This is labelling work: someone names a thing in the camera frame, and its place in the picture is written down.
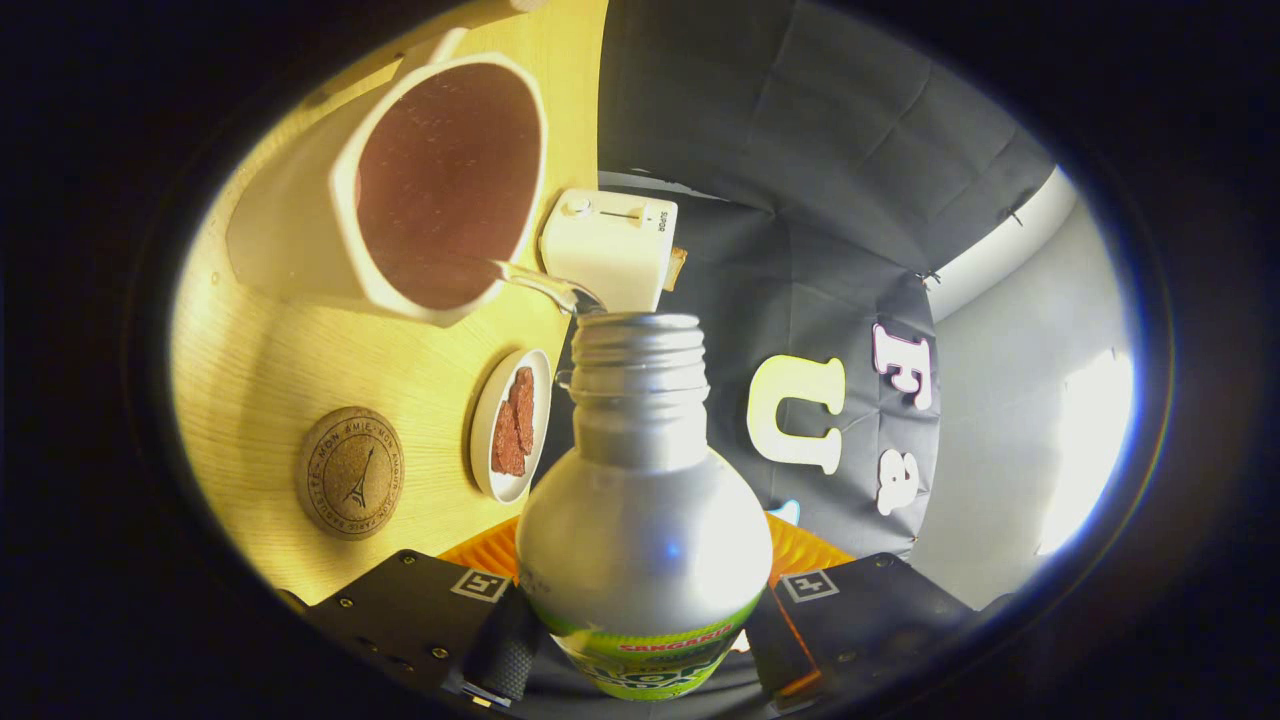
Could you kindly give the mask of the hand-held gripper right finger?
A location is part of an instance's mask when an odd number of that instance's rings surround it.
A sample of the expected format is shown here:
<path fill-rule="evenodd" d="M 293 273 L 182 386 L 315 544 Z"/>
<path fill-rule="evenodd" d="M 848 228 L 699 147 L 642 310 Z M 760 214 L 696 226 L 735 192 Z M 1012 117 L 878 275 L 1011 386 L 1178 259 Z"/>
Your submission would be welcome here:
<path fill-rule="evenodd" d="M 781 714 L 870 698 L 956 644 L 977 612 L 895 553 L 854 559 L 773 515 L 771 577 L 748 619 L 764 692 Z"/>

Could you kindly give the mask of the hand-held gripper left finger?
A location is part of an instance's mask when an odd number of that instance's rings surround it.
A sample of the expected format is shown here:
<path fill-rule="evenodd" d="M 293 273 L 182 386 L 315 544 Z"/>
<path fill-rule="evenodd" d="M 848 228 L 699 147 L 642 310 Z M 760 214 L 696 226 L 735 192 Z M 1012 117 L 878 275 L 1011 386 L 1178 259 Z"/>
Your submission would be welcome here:
<path fill-rule="evenodd" d="M 300 614 L 406 688 L 509 708 L 541 637 L 516 579 L 517 525 L 511 518 L 440 556 L 397 550 Z"/>

